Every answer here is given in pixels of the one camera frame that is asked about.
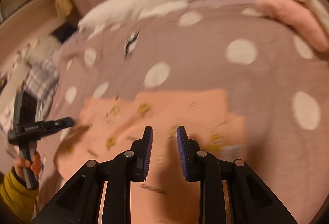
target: goose plush toy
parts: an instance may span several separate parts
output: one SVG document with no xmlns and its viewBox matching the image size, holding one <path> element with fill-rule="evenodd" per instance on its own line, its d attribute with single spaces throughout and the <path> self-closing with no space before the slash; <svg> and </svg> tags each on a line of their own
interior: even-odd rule
<svg viewBox="0 0 329 224">
<path fill-rule="evenodd" d="M 155 8 L 162 7 L 158 14 L 165 14 L 163 10 L 183 9 L 192 1 L 197 0 L 106 0 L 89 11 L 78 26 L 80 31 L 98 33 L 108 25 L 147 17 Z"/>
</svg>

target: pink pillow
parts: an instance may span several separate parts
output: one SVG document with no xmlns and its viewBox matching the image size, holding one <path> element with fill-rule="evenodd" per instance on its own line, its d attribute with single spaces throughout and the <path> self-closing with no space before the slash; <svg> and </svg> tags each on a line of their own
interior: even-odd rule
<svg viewBox="0 0 329 224">
<path fill-rule="evenodd" d="M 294 0 L 258 0 L 256 9 L 295 29 L 315 50 L 329 49 L 328 37 L 313 13 Z"/>
</svg>

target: hand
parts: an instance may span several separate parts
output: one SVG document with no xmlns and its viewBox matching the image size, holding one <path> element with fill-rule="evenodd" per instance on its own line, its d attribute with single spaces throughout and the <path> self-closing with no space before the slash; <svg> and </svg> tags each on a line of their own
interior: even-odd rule
<svg viewBox="0 0 329 224">
<path fill-rule="evenodd" d="M 14 161 L 14 168 L 16 174 L 25 181 L 24 174 L 23 174 L 23 168 L 30 168 L 36 176 L 38 176 L 41 172 L 41 158 L 40 154 L 37 152 L 33 156 L 33 163 L 31 164 L 30 161 L 24 160 L 21 157 L 17 157 Z"/>
</svg>

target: garment sleeve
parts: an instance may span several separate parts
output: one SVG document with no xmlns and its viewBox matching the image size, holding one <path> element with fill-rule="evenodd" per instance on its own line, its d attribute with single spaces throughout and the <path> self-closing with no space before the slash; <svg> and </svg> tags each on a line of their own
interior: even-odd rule
<svg viewBox="0 0 329 224">
<path fill-rule="evenodd" d="M 14 168 L 4 177 L 0 195 L 15 218 L 24 224 L 31 223 L 38 189 L 28 190 Z"/>
</svg>

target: bed sheet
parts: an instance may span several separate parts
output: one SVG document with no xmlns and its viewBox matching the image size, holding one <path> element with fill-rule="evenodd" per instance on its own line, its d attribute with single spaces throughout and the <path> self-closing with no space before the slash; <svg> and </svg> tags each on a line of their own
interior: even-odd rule
<svg viewBox="0 0 329 224">
<path fill-rule="evenodd" d="M 223 88 L 230 111 L 246 118 L 247 162 L 298 223 L 309 223 L 329 192 L 327 62 L 313 51 L 305 58 L 299 36 L 245 13 L 252 8 L 190 7 L 109 27 L 89 40 L 71 38 L 61 51 L 50 117 L 77 119 L 86 98 L 100 93 L 134 100 L 144 89 Z M 39 143 L 47 163 L 59 143 L 60 134 Z M 42 182 L 60 179 L 47 169 Z M 40 207 L 50 197 L 41 189 Z"/>
</svg>

